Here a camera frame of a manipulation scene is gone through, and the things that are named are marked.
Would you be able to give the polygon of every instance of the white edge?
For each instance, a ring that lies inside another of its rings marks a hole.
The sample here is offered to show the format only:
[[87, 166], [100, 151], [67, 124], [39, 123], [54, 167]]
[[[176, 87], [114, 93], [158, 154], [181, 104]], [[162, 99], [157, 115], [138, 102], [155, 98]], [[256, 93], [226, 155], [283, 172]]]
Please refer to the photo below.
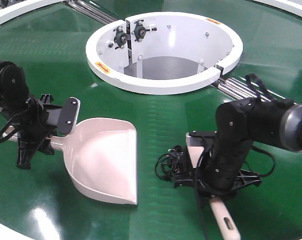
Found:
[[29, 238], [17, 231], [14, 231], [7, 226], [0, 224], [0, 240], [7, 240], [7, 239], [14, 239], [14, 240], [34, 240], [33, 238]]
[[0, 25], [41, 7], [62, 2], [61, 0], [26, 0], [0, 10]]
[[[192, 17], [196, 19], [202, 19], [207, 21], [207, 17], [199, 16], [195, 14], [186, 14], [184, 12], [152, 12], [152, 13], [145, 13], [134, 16], [134, 18], [140, 16], [143, 17], [153, 17], [153, 16], [160, 16], [160, 15], [174, 15], [174, 16], [184, 16], [184, 17]], [[207, 70], [198, 73], [196, 75], [192, 75], [189, 77], [183, 77], [178, 79], [169, 79], [169, 80], [151, 80], [151, 79], [143, 79], [125, 75], [120, 73], [109, 66], [107, 66], [99, 57], [96, 51], [96, 46], [98, 40], [102, 37], [102, 35], [117, 26], [123, 24], [123, 20], [115, 21], [111, 24], [105, 25], [102, 28], [98, 29], [94, 32], [86, 43], [86, 57], [88, 64], [91, 70], [101, 79], [106, 81], [107, 83], [116, 86], [118, 88], [132, 91], [134, 93], [140, 94], [156, 94], [156, 95], [172, 95], [172, 94], [179, 94], [179, 93], [186, 93], [190, 91], [194, 91], [197, 89], [201, 89], [205, 86], [210, 85], [212, 82], [218, 80], [221, 75], [221, 70], [216, 67], [210, 67]], [[224, 24], [217, 24], [219, 28], [225, 31], [231, 38], [234, 47], [232, 48], [230, 54], [225, 57], [223, 60], [218, 62], [218, 66], [223, 68], [223, 74], [231, 71], [239, 62], [240, 56], [243, 51], [243, 43], [241, 38], [237, 35], [235, 31]], [[106, 66], [110, 71], [109, 73], [104, 73], [102, 69], [96, 66], [95, 63], [102, 63]]]
[[302, 5], [298, 3], [294, 3], [288, 0], [254, 0], [254, 1], [277, 7], [279, 9], [298, 15], [302, 18]]

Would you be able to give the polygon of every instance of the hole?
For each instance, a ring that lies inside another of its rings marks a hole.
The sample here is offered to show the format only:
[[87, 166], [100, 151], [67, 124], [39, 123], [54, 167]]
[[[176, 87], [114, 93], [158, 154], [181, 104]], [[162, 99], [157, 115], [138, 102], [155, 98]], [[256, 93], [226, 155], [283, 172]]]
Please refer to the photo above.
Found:
[[[117, 43], [109, 48], [114, 29], [128, 26], [133, 32], [137, 21], [147, 30], [140, 41], [128, 34], [123, 48]], [[183, 12], [130, 16], [98, 29], [86, 44], [89, 66], [98, 77], [154, 95], [186, 93], [217, 81], [237, 65], [242, 50], [240, 37], [223, 23]]]
[[234, 230], [234, 226], [232, 225], [232, 223], [228, 217], [224, 218], [224, 222], [229, 230]]

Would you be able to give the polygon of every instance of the dustpan handle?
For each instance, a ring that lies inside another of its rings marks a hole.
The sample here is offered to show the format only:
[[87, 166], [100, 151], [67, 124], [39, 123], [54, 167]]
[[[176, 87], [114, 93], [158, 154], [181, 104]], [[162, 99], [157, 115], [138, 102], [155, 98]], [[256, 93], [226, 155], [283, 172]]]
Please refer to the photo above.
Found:
[[[8, 128], [8, 130], [3, 133], [3, 137], [7, 136], [9, 133], [11, 133], [12, 131], [14, 130], [14, 128], [12, 126], [10, 126]], [[50, 138], [48, 138], [51, 140], [51, 145], [52, 145], [52, 148], [55, 149], [55, 150], [58, 150], [58, 151], [62, 151], [63, 149], [63, 146], [65, 145], [65, 137], [59, 137], [59, 136], [52, 136]], [[17, 133], [12, 135], [10, 138], [9, 138], [10, 141], [13, 141], [13, 142], [17, 142], [18, 140], [18, 137], [17, 137]]]

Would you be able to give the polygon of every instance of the dustpan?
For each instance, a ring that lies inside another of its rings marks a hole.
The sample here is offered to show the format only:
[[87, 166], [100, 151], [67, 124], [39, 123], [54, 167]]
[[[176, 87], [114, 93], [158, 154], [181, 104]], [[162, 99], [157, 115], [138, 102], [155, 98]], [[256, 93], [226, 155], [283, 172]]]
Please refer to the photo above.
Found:
[[[17, 135], [10, 140], [16, 141]], [[137, 204], [136, 129], [128, 121], [90, 118], [65, 137], [52, 136], [74, 186], [85, 196], [114, 204]]]

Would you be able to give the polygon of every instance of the black strap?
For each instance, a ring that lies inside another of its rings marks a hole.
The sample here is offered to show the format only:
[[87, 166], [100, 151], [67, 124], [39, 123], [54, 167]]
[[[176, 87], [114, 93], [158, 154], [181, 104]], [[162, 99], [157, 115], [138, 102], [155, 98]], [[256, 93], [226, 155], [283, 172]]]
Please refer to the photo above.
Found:
[[6, 132], [7, 129], [12, 125], [12, 123], [16, 123], [17, 119], [21, 116], [23, 112], [14, 115], [8, 122], [4, 125], [4, 127], [0, 130], [0, 144], [10, 139], [15, 133], [17, 133], [20, 128], [15, 127], [13, 131], [11, 131], [9, 134], [7, 134], [5, 137], [3, 137], [3, 134]]
[[274, 97], [270, 94], [270, 92], [267, 90], [267, 88], [266, 88], [265, 85], [263, 84], [262, 80], [261, 80], [257, 75], [255, 75], [254, 73], [247, 74], [247, 75], [245, 76], [245, 80], [246, 80], [246, 85], [247, 85], [247, 87], [248, 87], [251, 91], [255, 92], [257, 98], [261, 99], [261, 94], [259, 93], [258, 90], [256, 90], [256, 88], [254, 87], [254, 85], [252, 84], [252, 82], [255, 82], [255, 83], [259, 86], [261, 92], [262, 92], [262, 93], [263, 93], [270, 101], [273, 101], [273, 102], [277, 102], [277, 101], [278, 101], [276, 98], [274, 98]]

